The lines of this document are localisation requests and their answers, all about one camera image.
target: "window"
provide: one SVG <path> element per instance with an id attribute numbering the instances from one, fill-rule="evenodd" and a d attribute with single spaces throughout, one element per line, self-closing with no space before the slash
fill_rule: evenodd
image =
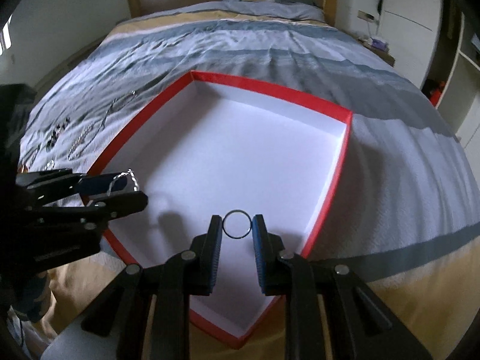
<path id="1" fill-rule="evenodd" d="M 11 16 L 9 17 L 5 26 L 3 27 L 3 30 L 0 32 L 0 45 L 1 45 L 0 55 L 2 55 L 3 52 L 6 49 L 9 49 L 11 46 L 10 33 L 8 31 L 8 26 L 10 25 L 10 21 L 11 21 Z"/>

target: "jewelry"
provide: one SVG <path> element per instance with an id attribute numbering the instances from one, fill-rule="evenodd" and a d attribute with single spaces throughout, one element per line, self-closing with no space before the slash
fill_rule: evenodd
<path id="1" fill-rule="evenodd" d="M 135 97 L 135 95 L 137 94 L 136 91 L 131 91 L 130 92 L 130 96 L 132 97 Z M 72 161 L 78 157 L 80 157 L 80 155 L 83 153 L 83 151 L 85 150 L 86 147 L 88 147 L 89 144 L 92 143 L 92 141 L 95 139 L 95 137 L 98 135 L 98 133 L 103 130 L 105 128 L 105 122 L 107 120 L 107 116 L 113 111 L 113 105 L 117 102 L 117 100 L 119 100 L 120 97 L 116 97 L 113 99 L 113 101 L 110 103 L 110 106 L 109 106 L 109 109 L 106 110 L 105 112 L 105 115 L 103 116 L 103 119 L 100 123 L 100 127 L 97 129 L 97 131 L 95 132 L 95 134 L 93 135 L 92 139 L 75 155 L 73 155 L 74 151 L 77 150 L 78 146 L 80 146 L 81 144 L 83 144 L 85 142 L 85 138 L 87 136 L 87 134 L 92 130 L 93 126 L 95 125 L 94 122 L 92 122 L 91 124 L 89 124 L 87 127 L 85 127 L 82 131 L 82 133 L 80 134 L 80 137 L 78 137 L 75 142 L 73 143 L 73 145 L 71 146 L 70 150 L 68 150 L 68 153 L 67 153 L 67 158 Z"/>
<path id="2" fill-rule="evenodd" d="M 43 168 L 43 170 L 52 170 L 54 166 L 55 166 L 55 161 L 51 159 L 46 163 L 45 168 Z"/>
<path id="3" fill-rule="evenodd" d="M 92 130 L 93 126 L 95 125 L 95 123 L 90 123 L 87 127 L 85 127 L 82 131 L 82 133 L 80 134 L 80 136 L 75 140 L 75 142 L 73 143 L 73 145 L 71 146 L 70 150 L 68 150 L 68 153 L 67 153 L 67 158 L 71 161 L 75 158 L 78 157 L 78 155 L 76 156 L 72 156 L 72 153 L 76 150 L 76 148 L 83 144 L 85 142 L 85 137 L 87 136 L 87 134 Z"/>
<path id="4" fill-rule="evenodd" d="M 225 221 L 226 219 L 229 217 L 229 215 L 235 213 L 235 212 L 239 212 L 240 214 L 243 214 L 245 215 L 247 218 L 248 218 L 248 221 L 250 223 L 250 226 L 247 230 L 247 232 L 244 234 L 244 235 L 241 235 L 240 237 L 234 237 L 233 235 L 230 235 L 226 230 L 225 230 Z M 225 233 L 225 235 L 227 237 L 230 237 L 230 238 L 233 238 L 233 239 L 241 239 L 241 238 L 245 238 L 247 235 L 249 235 L 249 233 L 251 232 L 251 218 L 250 218 L 250 215 L 248 215 L 244 210 L 232 210 L 232 211 L 229 211 L 226 213 L 226 215 L 224 216 L 224 218 L 222 219 L 222 229 L 223 229 L 223 232 Z"/>
<path id="5" fill-rule="evenodd" d="M 134 172 L 129 169 L 127 170 L 126 172 L 122 172 L 120 173 L 119 175 L 116 175 L 113 180 L 110 182 L 109 184 L 109 189 L 108 191 L 106 191 L 106 195 L 107 196 L 110 196 L 111 193 L 112 193 L 112 188 L 113 186 L 115 185 L 115 182 L 120 179 L 121 177 L 126 177 L 126 176 L 130 176 L 131 177 L 131 180 L 133 181 L 133 190 L 136 192 L 136 191 L 139 191 L 140 190 L 140 187 L 138 186 L 138 181 L 137 179 L 135 178 L 135 175 L 134 175 Z"/>
<path id="6" fill-rule="evenodd" d="M 50 150 L 53 149 L 53 147 L 55 146 L 55 144 L 57 143 L 57 140 L 59 138 L 59 135 L 62 131 L 65 131 L 65 129 L 68 127 L 68 125 L 70 124 L 70 118 L 69 117 L 66 117 L 65 118 L 65 122 L 63 122 L 62 124 L 58 124 L 57 126 L 55 126 L 55 128 L 53 129 L 52 133 L 51 133 L 51 136 L 50 136 L 50 139 L 49 141 L 46 143 L 45 145 L 45 150 L 46 152 L 49 152 Z"/>

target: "white cabinet door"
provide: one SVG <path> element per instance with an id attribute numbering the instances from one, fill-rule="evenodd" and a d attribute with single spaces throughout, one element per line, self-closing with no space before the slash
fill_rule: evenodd
<path id="1" fill-rule="evenodd" d="M 406 17 L 431 31 L 440 19 L 438 0 L 385 0 L 385 11 Z"/>
<path id="2" fill-rule="evenodd" d="M 382 15 L 380 33 L 388 40 L 395 70 L 420 88 L 434 51 L 435 34 L 411 20 L 388 12 Z"/>
<path id="3" fill-rule="evenodd" d="M 383 0 L 379 34 L 388 42 L 394 68 L 421 88 L 435 52 L 442 0 Z"/>

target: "necklace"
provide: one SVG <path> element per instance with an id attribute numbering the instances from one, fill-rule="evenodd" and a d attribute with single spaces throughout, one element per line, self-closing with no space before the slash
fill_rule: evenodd
<path id="1" fill-rule="evenodd" d="M 49 141 L 46 143 L 45 145 L 45 150 L 46 152 L 49 152 L 50 150 L 53 149 L 53 147 L 55 146 L 55 144 L 57 143 L 57 140 L 59 138 L 59 135 L 61 132 L 65 131 L 66 128 L 68 127 L 68 125 L 70 124 L 70 118 L 69 117 L 66 117 L 65 118 L 65 122 L 63 122 L 62 124 L 58 124 L 57 126 L 55 126 L 55 128 L 53 129 L 51 135 L 50 135 L 50 139 Z"/>
<path id="2" fill-rule="evenodd" d="M 136 92 L 131 91 L 127 96 L 135 97 L 135 95 L 136 95 Z M 88 135 L 88 133 L 93 129 L 93 127 L 95 125 L 95 122 L 90 123 L 87 127 L 85 127 L 83 129 L 80 136 L 75 140 L 75 142 L 73 143 L 71 148 L 68 150 L 67 158 L 68 158 L 69 161 L 73 161 L 74 159 L 80 157 L 81 154 L 83 153 L 83 151 L 88 147 L 88 145 L 90 145 L 92 143 L 92 141 L 95 139 L 95 137 L 98 135 L 98 133 L 105 128 L 105 122 L 107 120 L 107 116 L 113 112 L 113 105 L 119 99 L 120 99 L 120 97 L 116 97 L 116 98 L 113 99 L 113 101 L 110 103 L 109 108 L 106 110 L 105 115 L 103 116 L 103 119 L 100 123 L 99 128 L 97 129 L 97 131 L 95 132 L 93 137 L 90 139 L 90 141 L 79 152 L 74 154 L 75 150 L 77 150 L 77 148 L 85 142 L 85 138 Z"/>

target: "white wall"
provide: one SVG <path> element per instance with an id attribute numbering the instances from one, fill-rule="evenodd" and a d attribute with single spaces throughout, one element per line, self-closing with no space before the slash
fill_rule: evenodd
<path id="1" fill-rule="evenodd" d="M 337 27 L 367 33 L 367 23 L 357 19 L 357 11 L 376 14 L 377 2 L 338 0 Z M 35 86 L 62 61 L 129 16 L 127 0 L 22 0 L 10 23 L 12 46 L 0 56 L 0 83 Z"/>

